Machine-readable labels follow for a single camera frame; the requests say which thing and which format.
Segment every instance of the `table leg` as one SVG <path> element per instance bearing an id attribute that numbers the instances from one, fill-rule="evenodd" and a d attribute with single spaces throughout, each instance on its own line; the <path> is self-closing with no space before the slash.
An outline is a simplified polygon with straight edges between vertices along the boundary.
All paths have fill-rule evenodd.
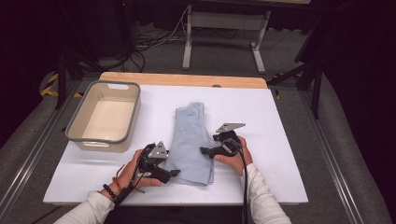
<path id="1" fill-rule="evenodd" d="M 190 60 L 191 60 L 191 6 L 189 6 L 187 12 L 187 34 L 186 34 L 186 48 L 184 49 L 184 58 L 182 68 L 184 70 L 190 69 Z"/>
<path id="2" fill-rule="evenodd" d="M 257 64 L 257 70 L 260 74 L 265 73 L 264 64 L 262 62 L 262 56 L 260 55 L 260 45 L 262 44 L 262 37 L 264 36 L 265 29 L 267 28 L 268 21 L 270 20 L 271 11 L 266 11 L 264 17 L 262 17 L 261 29 L 257 37 L 256 43 L 251 43 L 251 49 L 253 50 L 254 60 Z"/>

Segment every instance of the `black curtain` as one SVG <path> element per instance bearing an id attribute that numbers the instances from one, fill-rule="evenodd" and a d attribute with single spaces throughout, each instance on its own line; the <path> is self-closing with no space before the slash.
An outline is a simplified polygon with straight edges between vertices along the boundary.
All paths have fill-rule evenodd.
<path id="1" fill-rule="evenodd" d="M 39 86 L 54 68 L 48 31 L 26 1 L 0 7 L 0 147 L 41 102 Z"/>
<path id="2" fill-rule="evenodd" d="M 350 4 L 322 23 L 303 58 L 322 65 L 396 222 L 396 3 Z"/>

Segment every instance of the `gray carpet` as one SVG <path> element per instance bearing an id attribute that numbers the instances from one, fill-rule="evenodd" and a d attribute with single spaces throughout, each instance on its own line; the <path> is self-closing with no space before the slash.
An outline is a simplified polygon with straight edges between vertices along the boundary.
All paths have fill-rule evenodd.
<path id="1" fill-rule="evenodd" d="M 218 32 L 225 36 L 233 35 L 233 31 Z M 254 33 L 243 34 L 239 31 L 233 39 L 229 40 L 211 31 L 200 31 L 193 37 L 190 70 L 184 71 L 181 69 L 184 42 L 176 41 L 172 44 L 160 45 L 144 51 L 143 54 L 146 59 L 144 72 L 264 77 L 266 80 L 270 80 L 272 75 L 285 73 L 298 65 L 293 60 L 306 36 L 301 35 L 298 31 L 279 32 L 270 30 L 265 34 L 261 48 L 267 72 L 263 76 L 259 75 L 246 39 L 246 37 L 252 39 L 254 36 Z M 141 56 L 134 56 L 134 60 L 139 64 L 143 62 Z M 107 59 L 102 63 L 113 61 Z M 125 67 L 130 72 L 137 71 L 136 66 L 131 61 L 128 61 Z M 120 71 L 120 68 L 115 68 L 114 71 Z M 94 79 L 85 78 L 78 91 L 84 91 Z M 329 167 L 324 160 L 318 136 L 304 104 L 302 104 L 299 92 L 290 88 L 279 88 L 279 94 L 280 99 L 275 98 L 276 106 L 297 165 L 301 170 L 309 199 L 309 203 L 282 205 L 282 207 L 292 222 L 297 224 L 350 223 Z M 62 157 L 67 144 L 63 129 L 73 115 L 79 100 L 80 98 L 71 100 L 55 125 L 38 164 L 30 174 L 18 200 L 13 204 L 5 223 L 33 223 L 56 208 L 55 205 L 42 203 L 42 200 L 50 183 L 50 176 Z M 55 97 L 45 96 L 43 102 L 0 150 L 1 195 L 6 194 L 18 169 L 23 165 L 34 147 L 35 141 L 49 121 L 50 115 L 54 112 L 55 105 Z M 346 182 L 350 186 L 364 223 L 391 223 L 383 198 L 367 171 L 347 126 L 342 107 L 326 78 L 323 78 L 319 116 L 323 131 L 327 134 L 334 156 L 343 171 Z M 64 206 L 38 223 L 53 223 L 72 208 L 73 206 Z"/>

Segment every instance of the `white metal frame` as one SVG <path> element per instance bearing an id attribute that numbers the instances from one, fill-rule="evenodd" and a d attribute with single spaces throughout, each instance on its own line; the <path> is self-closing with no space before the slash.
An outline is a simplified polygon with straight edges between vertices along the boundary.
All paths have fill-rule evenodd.
<path id="1" fill-rule="evenodd" d="M 184 49 L 183 69 L 190 69 L 191 61 L 191 29 L 192 27 L 206 27 L 206 28 L 222 28 L 222 29 L 238 29 L 238 30 L 254 30 L 259 31 L 255 43 L 251 43 L 254 60 L 260 74 L 265 73 L 262 56 L 260 54 L 260 46 L 262 44 L 262 37 L 264 36 L 271 11 L 265 11 L 264 15 L 235 15 L 224 13 L 206 13 L 194 12 L 192 7 L 188 6 L 187 14 L 187 33 L 186 33 L 186 47 Z"/>

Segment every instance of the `wrist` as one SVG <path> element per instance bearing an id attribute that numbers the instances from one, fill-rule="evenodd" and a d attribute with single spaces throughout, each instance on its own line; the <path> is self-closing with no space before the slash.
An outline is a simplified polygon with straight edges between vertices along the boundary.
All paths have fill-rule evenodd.
<path id="1" fill-rule="evenodd" d="M 245 165 L 242 165 L 241 167 L 239 167 L 239 169 L 236 171 L 239 175 L 243 175 L 245 172 Z"/>
<path id="2" fill-rule="evenodd" d="M 117 186 L 117 183 L 113 181 L 111 184 L 108 185 L 108 188 L 111 190 L 111 192 L 118 197 L 120 195 L 120 189 Z M 114 198 L 111 196 L 110 192 L 106 189 L 102 189 L 99 191 L 99 193 L 103 194 L 105 197 L 107 197 L 110 201 L 114 201 Z"/>

